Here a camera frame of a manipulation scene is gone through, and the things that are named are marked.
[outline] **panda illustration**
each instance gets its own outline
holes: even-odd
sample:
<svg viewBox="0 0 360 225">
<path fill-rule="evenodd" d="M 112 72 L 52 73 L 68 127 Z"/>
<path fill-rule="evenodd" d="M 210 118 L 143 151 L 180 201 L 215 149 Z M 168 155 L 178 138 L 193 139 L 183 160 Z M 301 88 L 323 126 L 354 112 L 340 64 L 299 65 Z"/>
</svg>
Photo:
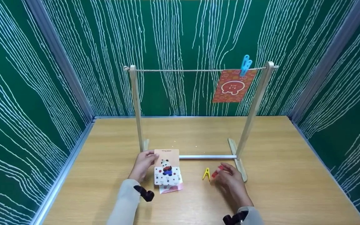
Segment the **panda illustration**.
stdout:
<svg viewBox="0 0 360 225">
<path fill-rule="evenodd" d="M 171 171 L 171 165 L 169 163 L 169 160 L 162 159 L 162 161 L 160 163 L 162 164 L 162 167 L 163 167 L 163 175 L 171 176 L 172 171 Z"/>
</svg>

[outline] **yellow clothespin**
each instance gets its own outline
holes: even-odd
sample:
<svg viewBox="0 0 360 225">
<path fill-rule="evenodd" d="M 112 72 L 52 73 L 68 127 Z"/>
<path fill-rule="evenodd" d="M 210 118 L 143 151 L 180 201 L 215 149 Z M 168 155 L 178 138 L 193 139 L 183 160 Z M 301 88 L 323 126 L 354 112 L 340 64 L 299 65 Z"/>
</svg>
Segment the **yellow clothespin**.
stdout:
<svg viewBox="0 0 360 225">
<path fill-rule="evenodd" d="M 205 179 L 206 175 L 207 175 L 207 178 L 209 179 L 209 182 L 210 182 L 210 172 L 209 172 L 209 168 L 208 168 L 208 167 L 207 167 L 206 170 L 205 170 L 204 177 L 202 178 L 202 180 Z"/>
</svg>

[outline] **blue clothespin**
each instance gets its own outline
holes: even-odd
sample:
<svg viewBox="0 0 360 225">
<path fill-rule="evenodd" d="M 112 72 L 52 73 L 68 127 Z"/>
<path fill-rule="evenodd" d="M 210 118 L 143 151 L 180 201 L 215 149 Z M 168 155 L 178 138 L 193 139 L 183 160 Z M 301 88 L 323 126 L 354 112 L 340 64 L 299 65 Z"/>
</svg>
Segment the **blue clothespin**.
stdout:
<svg viewBox="0 0 360 225">
<path fill-rule="evenodd" d="M 247 71 L 248 71 L 248 69 L 250 68 L 251 65 L 252 65 L 252 60 L 250 60 L 250 56 L 245 55 L 244 60 L 242 60 L 242 64 L 241 64 L 240 77 L 245 76 L 245 74 L 247 73 Z"/>
</svg>

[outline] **card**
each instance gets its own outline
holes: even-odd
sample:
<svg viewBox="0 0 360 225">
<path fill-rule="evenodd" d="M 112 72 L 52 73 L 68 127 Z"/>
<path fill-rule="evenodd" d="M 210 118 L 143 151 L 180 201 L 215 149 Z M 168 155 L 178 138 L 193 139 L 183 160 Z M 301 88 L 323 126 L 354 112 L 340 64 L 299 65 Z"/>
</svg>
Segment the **card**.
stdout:
<svg viewBox="0 0 360 225">
<path fill-rule="evenodd" d="M 171 167 L 165 170 L 163 167 L 155 167 L 154 169 L 154 184 L 155 185 L 171 185 L 179 184 L 180 168 Z"/>
<path fill-rule="evenodd" d="M 159 158 L 155 161 L 156 167 L 179 167 L 180 151 L 178 149 L 155 149 L 155 154 L 159 154 Z"/>
<path fill-rule="evenodd" d="M 241 70 L 222 70 L 217 82 L 213 103 L 238 103 L 251 86 L 257 70 L 248 70 L 240 77 Z"/>
<path fill-rule="evenodd" d="M 183 189 L 183 178 L 181 177 L 180 169 L 178 171 L 179 171 L 179 183 L 175 186 L 159 185 L 159 193 L 166 194 L 173 191 L 181 191 Z"/>
</svg>

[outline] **green backdrop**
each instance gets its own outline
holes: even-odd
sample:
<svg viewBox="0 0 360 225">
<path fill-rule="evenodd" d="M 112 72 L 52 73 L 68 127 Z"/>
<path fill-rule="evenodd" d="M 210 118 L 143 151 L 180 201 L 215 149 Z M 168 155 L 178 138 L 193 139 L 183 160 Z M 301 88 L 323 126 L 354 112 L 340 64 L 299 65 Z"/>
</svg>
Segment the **green backdrop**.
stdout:
<svg viewBox="0 0 360 225">
<path fill-rule="evenodd" d="M 22 1 L 0 0 L 0 224 L 29 224 L 88 121 Z"/>
<path fill-rule="evenodd" d="M 123 66 L 240 68 L 274 61 L 260 115 L 291 111 L 354 0 L 42 0 L 96 115 L 134 115 Z M 141 73 L 143 115 L 246 115 L 212 104 L 219 73 Z"/>
<path fill-rule="evenodd" d="M 360 27 L 297 124 L 360 212 Z"/>
</svg>

